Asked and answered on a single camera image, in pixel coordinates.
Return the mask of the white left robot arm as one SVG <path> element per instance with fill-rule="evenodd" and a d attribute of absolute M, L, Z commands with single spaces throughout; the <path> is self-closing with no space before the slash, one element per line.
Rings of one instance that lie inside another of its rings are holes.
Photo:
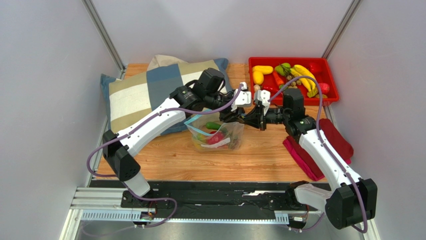
<path fill-rule="evenodd" d="M 102 136 L 102 155 L 115 176 L 133 195 L 144 197 L 151 186 L 142 174 L 135 156 L 149 142 L 173 125 L 191 115 L 232 112 L 237 102 L 247 100 L 244 91 L 247 84 L 222 93 L 224 75 L 216 69 L 204 70 L 198 79 L 177 87 L 155 110 L 133 125 L 117 133 L 108 130 Z"/>

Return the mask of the yellow green mango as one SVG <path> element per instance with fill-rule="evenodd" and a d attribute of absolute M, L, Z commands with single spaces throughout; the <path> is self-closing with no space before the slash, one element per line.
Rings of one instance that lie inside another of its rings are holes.
<path fill-rule="evenodd" d="M 209 144 L 208 144 L 209 139 L 210 139 L 209 135 L 198 133 L 193 139 L 195 148 L 199 151 L 210 150 Z"/>

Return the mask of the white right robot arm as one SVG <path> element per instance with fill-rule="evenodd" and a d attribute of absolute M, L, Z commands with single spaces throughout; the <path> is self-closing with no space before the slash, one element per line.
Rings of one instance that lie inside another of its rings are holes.
<path fill-rule="evenodd" d="M 325 213 L 336 229 L 363 224 L 376 214 L 378 187 L 372 179 L 363 179 L 345 163 L 320 129 L 319 119 L 306 115 L 304 98 L 299 89 L 285 90 L 283 106 L 272 108 L 273 97 L 258 90 L 253 97 L 254 109 L 243 117 L 245 124 L 265 130 L 267 124 L 283 124 L 287 134 L 305 150 L 328 180 L 330 190 L 299 181 L 290 186 L 292 204 L 309 205 Z"/>

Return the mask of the clear zip top bag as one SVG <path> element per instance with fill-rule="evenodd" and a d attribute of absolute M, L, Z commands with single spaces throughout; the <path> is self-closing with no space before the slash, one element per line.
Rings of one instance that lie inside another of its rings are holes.
<path fill-rule="evenodd" d="M 191 140 L 200 152 L 237 150 L 241 143 L 244 125 L 220 121 L 219 113 L 197 114 L 184 122 L 191 132 Z"/>

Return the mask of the red apple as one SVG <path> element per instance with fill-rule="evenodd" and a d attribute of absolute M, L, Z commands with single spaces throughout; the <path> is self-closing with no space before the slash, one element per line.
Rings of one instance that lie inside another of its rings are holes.
<path fill-rule="evenodd" d="M 211 132 L 212 136 L 207 140 L 209 145 L 214 145 L 226 138 L 226 134 L 222 131 Z"/>

